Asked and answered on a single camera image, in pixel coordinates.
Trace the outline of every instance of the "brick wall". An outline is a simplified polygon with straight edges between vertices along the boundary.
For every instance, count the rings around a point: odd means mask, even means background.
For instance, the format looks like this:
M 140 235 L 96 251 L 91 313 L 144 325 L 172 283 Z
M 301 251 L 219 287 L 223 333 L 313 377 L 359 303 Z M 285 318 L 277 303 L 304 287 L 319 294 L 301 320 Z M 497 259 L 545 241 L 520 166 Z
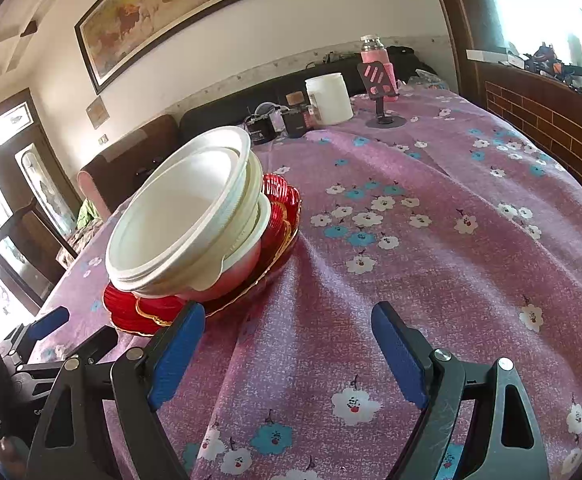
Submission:
M 488 111 L 533 139 L 582 185 L 582 127 L 526 96 L 491 82 L 485 86 Z

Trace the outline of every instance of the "black sofa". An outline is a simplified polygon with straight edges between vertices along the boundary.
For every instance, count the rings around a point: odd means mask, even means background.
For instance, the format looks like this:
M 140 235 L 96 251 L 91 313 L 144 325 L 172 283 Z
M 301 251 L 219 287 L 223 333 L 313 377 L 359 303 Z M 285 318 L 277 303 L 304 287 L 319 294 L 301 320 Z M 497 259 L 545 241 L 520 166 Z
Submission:
M 421 62 L 411 48 L 390 46 L 387 51 L 397 79 L 408 81 L 411 76 L 417 75 L 415 71 L 418 68 L 435 73 L 429 65 Z M 253 112 L 256 106 L 263 102 L 286 105 L 286 95 L 291 92 L 301 90 L 305 94 L 305 101 L 308 102 L 305 80 L 312 77 L 341 72 L 349 95 L 361 94 L 365 92 L 364 83 L 357 73 L 357 65 L 361 61 L 361 56 L 357 54 L 346 59 L 319 64 L 299 72 L 270 79 L 188 110 L 180 120 L 178 140 L 180 144 L 185 144 L 212 128 L 227 124 L 241 124 L 249 115 L 247 108 Z

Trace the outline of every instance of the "brown sofa cushion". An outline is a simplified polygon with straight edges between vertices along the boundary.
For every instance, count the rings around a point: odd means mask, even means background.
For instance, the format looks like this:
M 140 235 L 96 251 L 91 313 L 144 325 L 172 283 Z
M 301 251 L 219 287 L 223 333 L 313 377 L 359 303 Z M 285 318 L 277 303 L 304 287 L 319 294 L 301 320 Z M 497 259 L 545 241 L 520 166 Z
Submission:
M 78 172 L 78 186 L 103 219 L 138 190 L 139 170 L 178 148 L 178 126 L 170 115 L 145 124 L 98 153 Z

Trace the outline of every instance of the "metal screw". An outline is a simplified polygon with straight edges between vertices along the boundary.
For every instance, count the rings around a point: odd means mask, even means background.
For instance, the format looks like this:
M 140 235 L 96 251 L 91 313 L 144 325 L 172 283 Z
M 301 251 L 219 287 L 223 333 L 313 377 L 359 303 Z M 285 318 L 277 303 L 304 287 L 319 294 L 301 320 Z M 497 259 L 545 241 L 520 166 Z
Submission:
M 142 348 L 138 348 L 136 346 L 135 348 L 130 348 L 127 350 L 127 359 L 129 359 L 129 361 L 137 361 L 144 354 L 145 353 L 142 351 Z
M 72 357 L 71 359 L 67 360 L 67 362 L 65 363 L 65 370 L 75 370 L 76 368 L 78 368 L 80 366 L 80 361 L 78 359 L 76 359 L 75 357 Z
M 500 359 L 498 359 L 498 366 L 500 366 L 500 368 L 502 368 L 503 370 L 509 372 L 513 370 L 513 361 L 511 361 L 511 359 L 509 359 L 508 357 L 501 357 Z
M 438 361 L 451 360 L 451 352 L 449 350 L 445 350 L 444 348 L 438 348 L 435 352 L 433 352 L 433 355 Z

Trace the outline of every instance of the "pink bottle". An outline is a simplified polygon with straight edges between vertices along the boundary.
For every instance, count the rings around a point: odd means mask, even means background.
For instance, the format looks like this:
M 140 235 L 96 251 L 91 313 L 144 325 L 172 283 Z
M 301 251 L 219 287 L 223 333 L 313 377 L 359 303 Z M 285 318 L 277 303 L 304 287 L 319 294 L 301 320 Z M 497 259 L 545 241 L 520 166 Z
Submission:
M 372 61 L 379 61 L 385 66 L 386 75 L 389 76 L 391 84 L 395 92 L 398 92 L 398 86 L 395 82 L 395 74 L 393 72 L 393 64 L 389 61 L 389 54 L 386 52 L 385 46 L 380 42 L 380 37 L 376 34 L 369 34 L 362 36 L 362 62 L 370 63 Z M 385 97 L 385 101 L 397 101 L 397 97 Z

